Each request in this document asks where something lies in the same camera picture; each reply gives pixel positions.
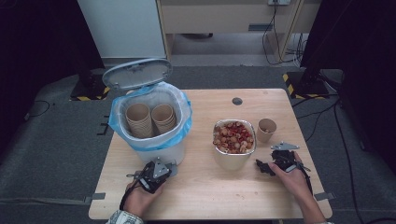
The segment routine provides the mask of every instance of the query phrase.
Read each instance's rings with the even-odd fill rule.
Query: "sleeve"
[[[143,224],[143,220],[133,214],[117,210],[106,224]]]

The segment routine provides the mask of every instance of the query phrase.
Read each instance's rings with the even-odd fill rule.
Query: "trash bin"
[[[143,162],[160,157],[164,162],[179,165],[184,159],[183,139],[192,125],[191,102],[183,91],[165,82],[171,74],[172,65],[164,59],[124,63],[103,74],[103,81],[111,90],[132,91],[113,101],[108,125],[131,146]],[[129,105],[136,103],[146,104],[150,111],[156,105],[171,105],[177,118],[175,128],[150,138],[133,137],[125,111]]]

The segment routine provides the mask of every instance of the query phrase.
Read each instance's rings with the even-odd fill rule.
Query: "black and yellow hazard tape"
[[[307,98],[326,99],[325,96],[319,94],[296,94],[294,92],[293,86],[291,85],[288,74],[283,74],[283,80],[286,83],[286,87],[288,88],[291,99],[307,99]]]
[[[101,95],[96,95],[96,96],[86,96],[86,95],[80,95],[80,96],[70,96],[70,101],[91,101],[91,100],[104,100],[106,99],[108,92],[110,91],[109,87],[105,87]]]

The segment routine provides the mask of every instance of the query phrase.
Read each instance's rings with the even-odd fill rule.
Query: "trash bin lid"
[[[166,80],[172,64],[165,59],[145,59],[123,63],[107,70],[103,82],[111,90],[128,91]]]

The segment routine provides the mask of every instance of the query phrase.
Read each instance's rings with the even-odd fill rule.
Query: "human arm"
[[[299,155],[294,152],[297,161],[301,161]],[[271,170],[280,178],[286,189],[295,197],[297,204],[303,213],[305,223],[323,223],[326,218],[323,216],[317,201],[312,196],[304,174],[299,169],[294,169],[289,173],[281,170],[276,164],[269,162]]]
[[[133,184],[134,183],[128,184],[126,190],[131,188]],[[142,216],[155,199],[163,193],[163,186],[164,184],[162,184],[155,193],[151,194],[143,190],[139,183],[137,183],[132,192],[126,198],[123,210],[117,210],[108,220],[107,224],[143,224]]]

